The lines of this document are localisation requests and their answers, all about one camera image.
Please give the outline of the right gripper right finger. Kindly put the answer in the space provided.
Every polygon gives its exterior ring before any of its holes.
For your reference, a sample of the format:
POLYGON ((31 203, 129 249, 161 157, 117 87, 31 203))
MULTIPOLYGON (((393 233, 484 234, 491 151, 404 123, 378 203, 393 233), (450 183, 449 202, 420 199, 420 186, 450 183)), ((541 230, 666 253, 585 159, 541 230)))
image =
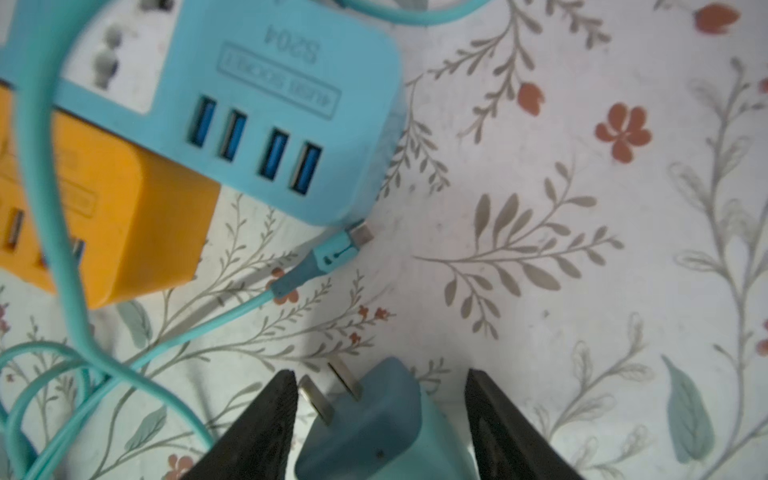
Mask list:
POLYGON ((581 479, 489 374, 469 370, 464 397, 482 480, 581 479))

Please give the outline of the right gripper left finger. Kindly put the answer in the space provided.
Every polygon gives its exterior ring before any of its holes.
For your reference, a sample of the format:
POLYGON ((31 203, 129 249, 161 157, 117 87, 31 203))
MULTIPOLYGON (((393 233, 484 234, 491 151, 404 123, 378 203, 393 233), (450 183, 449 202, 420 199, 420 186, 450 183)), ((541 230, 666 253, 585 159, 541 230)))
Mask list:
POLYGON ((295 373, 281 370, 186 479, 283 479, 298 406, 295 373))

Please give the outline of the orange power strip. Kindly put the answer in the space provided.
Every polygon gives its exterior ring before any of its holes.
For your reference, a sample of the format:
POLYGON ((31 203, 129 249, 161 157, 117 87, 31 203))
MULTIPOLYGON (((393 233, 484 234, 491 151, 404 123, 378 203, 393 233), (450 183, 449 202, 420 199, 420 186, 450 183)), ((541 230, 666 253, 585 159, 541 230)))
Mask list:
POLYGON ((54 116, 60 199, 89 308, 195 275, 220 185, 66 113, 54 116))

